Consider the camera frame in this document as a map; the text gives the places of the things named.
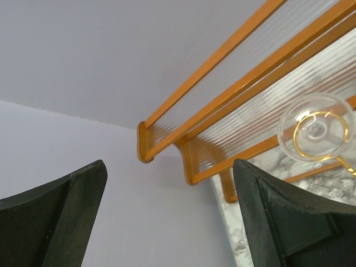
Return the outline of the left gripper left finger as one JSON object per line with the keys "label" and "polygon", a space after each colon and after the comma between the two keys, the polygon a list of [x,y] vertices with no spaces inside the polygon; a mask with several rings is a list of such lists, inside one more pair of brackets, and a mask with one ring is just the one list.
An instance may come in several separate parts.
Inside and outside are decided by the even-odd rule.
{"label": "left gripper left finger", "polygon": [[1,266],[81,266],[107,177],[97,160],[1,199]]}

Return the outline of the clear wine glass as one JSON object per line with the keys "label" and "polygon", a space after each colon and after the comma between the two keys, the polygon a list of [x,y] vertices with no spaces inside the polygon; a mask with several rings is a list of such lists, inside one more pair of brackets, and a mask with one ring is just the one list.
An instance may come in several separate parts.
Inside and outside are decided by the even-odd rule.
{"label": "clear wine glass", "polygon": [[355,145],[355,113],[346,100],[332,94],[299,96],[284,111],[277,138],[296,161],[344,159]]}

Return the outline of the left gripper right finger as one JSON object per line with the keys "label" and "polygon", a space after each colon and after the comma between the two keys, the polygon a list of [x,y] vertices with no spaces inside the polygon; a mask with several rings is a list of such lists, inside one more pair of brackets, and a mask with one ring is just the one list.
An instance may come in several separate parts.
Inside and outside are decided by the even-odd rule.
{"label": "left gripper right finger", "polygon": [[254,266],[355,266],[355,206],[246,160],[234,161],[233,176]]}

